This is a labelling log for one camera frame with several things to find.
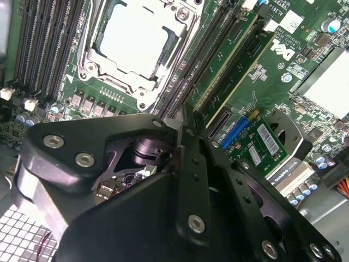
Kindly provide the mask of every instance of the capacitor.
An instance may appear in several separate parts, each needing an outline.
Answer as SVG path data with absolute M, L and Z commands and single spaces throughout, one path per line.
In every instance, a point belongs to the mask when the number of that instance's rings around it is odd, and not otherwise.
M 288 200 L 288 202 L 290 202 L 291 205 L 293 205 L 293 206 L 296 206 L 296 205 L 298 204 L 298 200 L 296 199 L 296 197 L 295 197 L 293 194 L 288 195 L 288 196 L 287 196 L 287 200 Z
M 38 124 L 40 122 L 40 119 L 37 116 L 31 116 L 29 119 L 26 120 L 26 126 L 32 127 L 35 124 Z
M 51 112 L 57 114 L 63 110 L 64 106 L 60 103 L 57 103 L 51 107 Z
M 326 162 L 320 163 L 320 164 L 316 164 L 317 168 L 319 168 L 320 170 L 326 169 L 328 168 L 328 164 Z
M 311 191 L 309 189 L 309 187 L 306 184 L 302 184 L 299 186 L 299 190 L 301 191 L 301 193 L 303 195 L 310 195 Z
M 325 33 L 335 33 L 340 28 L 341 23 L 336 19 L 325 20 L 321 25 L 321 30 Z
M 25 121 L 28 120 L 29 118 L 30 118 L 30 115 L 27 112 L 23 112 L 16 116 L 16 120 L 20 123 L 25 123 Z
M 328 164 L 328 166 L 335 166 L 336 162 L 333 159 L 333 157 L 330 156 L 330 154 L 323 154 L 322 155 L 325 158 L 325 162 L 326 164 Z
M 74 115 L 71 120 L 81 120 L 80 115 Z
M 293 195 L 296 197 L 298 201 L 302 201 L 304 199 L 304 195 L 301 193 L 299 189 L 293 191 Z
M 313 181 L 313 179 L 308 179 L 305 184 L 311 191 L 314 191 L 317 189 L 317 184 Z
M 331 145 L 323 145 L 323 146 L 322 146 L 322 151 L 323 151 L 323 152 L 328 153 L 328 152 L 331 152 L 331 150 L 332 150 Z
M 313 159 L 316 165 L 319 165 L 325 162 L 325 159 L 322 157 L 320 153 L 313 153 L 311 155 L 311 158 Z

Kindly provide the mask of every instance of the white connector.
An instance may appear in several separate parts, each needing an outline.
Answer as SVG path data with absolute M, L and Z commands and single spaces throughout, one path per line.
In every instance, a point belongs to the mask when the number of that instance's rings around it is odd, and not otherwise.
M 4 87 L 0 90 L 0 97 L 6 101 L 11 99 L 12 94 L 15 92 L 14 89 Z
M 29 112 L 33 112 L 38 101 L 36 99 L 27 99 L 24 102 L 24 109 L 28 110 Z

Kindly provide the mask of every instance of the cable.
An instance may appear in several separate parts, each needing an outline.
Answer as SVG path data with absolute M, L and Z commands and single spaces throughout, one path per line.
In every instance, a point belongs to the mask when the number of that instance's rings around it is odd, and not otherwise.
M 37 250 L 37 258 L 36 258 L 35 262 L 39 262 L 39 257 L 40 257 L 41 250 L 43 249 L 43 245 L 46 242 L 46 240 L 49 238 L 50 235 L 51 235 L 51 232 L 48 232 L 44 236 L 43 240 L 41 241 L 41 244 L 40 244 L 40 246 L 38 247 L 38 250 Z

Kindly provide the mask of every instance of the green circuit board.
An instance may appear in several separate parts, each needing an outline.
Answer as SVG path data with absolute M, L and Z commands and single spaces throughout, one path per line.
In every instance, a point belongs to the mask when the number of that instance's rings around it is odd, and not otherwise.
M 113 6 L 119 2 L 122 1 L 109 0 L 105 2 L 105 6 Z M 263 116 L 276 107 L 299 123 L 306 133 L 312 134 L 314 128 L 318 130 L 312 141 L 312 152 L 318 151 L 325 144 L 332 146 L 332 156 L 343 150 L 346 145 L 341 139 L 346 135 L 346 123 L 349 119 L 343 119 L 345 125 L 338 129 L 333 125 L 336 121 L 334 115 L 304 99 L 297 93 L 297 89 L 333 48 L 349 46 L 347 1 L 264 0 L 257 1 L 251 11 L 238 8 L 244 0 L 233 1 L 235 9 L 222 8 L 221 3 L 225 1 L 203 2 L 200 24 L 192 42 L 181 56 L 163 93 L 158 94 L 157 102 L 145 112 L 169 117 L 178 105 L 187 102 L 204 114 L 205 122 L 209 125 L 220 109 L 227 106 L 233 114 L 215 137 L 221 142 L 241 115 L 248 116 L 257 109 Z M 25 13 L 30 12 L 28 7 L 32 8 L 33 3 L 34 1 L 29 0 L 14 1 L 8 45 L 7 83 L 15 78 L 21 50 L 19 43 L 23 40 L 23 18 Z M 103 34 L 110 18 L 110 9 L 102 5 L 93 7 L 90 1 L 82 3 L 76 31 L 69 47 L 69 56 L 59 71 L 62 79 L 56 101 L 64 109 L 58 114 L 47 110 L 44 117 L 39 116 L 36 111 L 31 112 L 31 116 L 38 116 L 40 122 L 66 121 L 76 115 L 81 118 L 96 117 L 94 110 L 97 105 L 103 105 L 104 109 L 113 107 L 114 115 L 141 112 L 134 97 L 95 77 L 87 81 L 82 81 L 79 77 L 79 54 L 91 8 L 94 8 L 91 18 L 94 22 L 91 25 L 93 28 L 96 26 L 96 30 L 90 28 L 88 44 L 94 43 Z M 341 28 L 334 34 L 327 34 L 329 42 L 319 46 L 316 41 L 322 34 L 322 23 L 327 19 L 340 20 Z M 263 28 L 270 20 L 279 26 L 265 31 Z M 285 45 L 286 50 L 291 52 L 284 56 L 276 51 L 275 45 Z M 312 53 L 304 56 L 302 53 L 307 46 Z M 190 68 L 194 72 L 193 77 L 186 72 Z M 72 104 L 76 92 L 83 93 L 80 107 Z M 87 99 L 92 99 L 93 104 L 89 110 L 83 108 Z M 305 109 L 302 113 L 297 111 L 299 104 Z M 10 106 L 7 103 L 1 107 L 12 110 L 12 121 L 0 124 L 1 139 L 6 142 L 21 142 L 27 127 L 14 119 L 23 112 L 22 106 Z M 98 115 L 103 116 L 106 116 L 106 111 Z

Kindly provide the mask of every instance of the motherboard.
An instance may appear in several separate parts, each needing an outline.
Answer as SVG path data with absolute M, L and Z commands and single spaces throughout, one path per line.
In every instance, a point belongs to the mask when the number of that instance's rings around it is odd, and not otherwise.
M 275 186 L 304 168 L 298 187 L 349 146 L 348 11 L 347 0 L 14 0 L 0 140 L 20 150 L 38 123 L 176 118 L 188 104 L 232 162 Z

